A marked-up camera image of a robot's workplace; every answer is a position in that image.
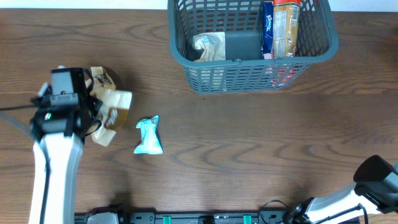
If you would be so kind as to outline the beige mushroom snack bag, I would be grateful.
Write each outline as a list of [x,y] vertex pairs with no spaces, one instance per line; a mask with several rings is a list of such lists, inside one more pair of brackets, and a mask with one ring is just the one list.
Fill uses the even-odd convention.
[[90,95],[103,102],[96,117],[101,121],[101,127],[91,137],[95,143],[107,147],[127,120],[132,93],[98,87]]

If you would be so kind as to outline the teal packet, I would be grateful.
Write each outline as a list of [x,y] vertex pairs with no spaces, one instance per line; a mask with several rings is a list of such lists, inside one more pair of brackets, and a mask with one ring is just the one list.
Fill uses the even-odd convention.
[[141,132],[141,143],[135,148],[135,154],[163,154],[162,145],[157,135],[157,126],[159,123],[159,116],[155,115],[152,118],[140,120],[136,124],[136,128]]

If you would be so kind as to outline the beige dried mushroom bag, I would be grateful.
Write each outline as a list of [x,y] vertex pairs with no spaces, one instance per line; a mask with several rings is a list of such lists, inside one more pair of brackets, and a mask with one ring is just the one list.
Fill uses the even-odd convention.
[[195,62],[226,60],[226,37],[224,32],[205,32],[193,37],[192,47],[201,55]]

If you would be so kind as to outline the blue tissue pack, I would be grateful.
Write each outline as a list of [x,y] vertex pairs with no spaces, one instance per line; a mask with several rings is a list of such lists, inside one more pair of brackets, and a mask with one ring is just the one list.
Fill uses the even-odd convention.
[[262,7],[262,57],[273,59],[273,14],[272,2],[264,2]]

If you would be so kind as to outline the orange noodle packet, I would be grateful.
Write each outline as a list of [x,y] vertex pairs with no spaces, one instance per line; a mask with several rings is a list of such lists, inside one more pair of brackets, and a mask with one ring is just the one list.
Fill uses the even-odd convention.
[[273,0],[274,58],[294,57],[297,51],[300,0]]

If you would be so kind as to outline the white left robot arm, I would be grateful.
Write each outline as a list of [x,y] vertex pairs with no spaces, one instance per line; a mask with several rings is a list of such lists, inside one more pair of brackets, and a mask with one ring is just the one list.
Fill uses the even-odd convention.
[[73,223],[78,166],[92,125],[102,105],[90,95],[93,79],[85,68],[51,71],[31,100],[37,108],[30,120],[34,139],[35,178],[30,223]]

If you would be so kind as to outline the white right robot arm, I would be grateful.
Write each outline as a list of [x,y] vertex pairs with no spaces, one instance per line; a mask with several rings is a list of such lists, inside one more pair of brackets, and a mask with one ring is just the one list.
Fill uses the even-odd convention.
[[285,223],[343,223],[360,215],[397,212],[397,165],[379,155],[366,159],[353,182],[326,197],[309,198],[286,213]]

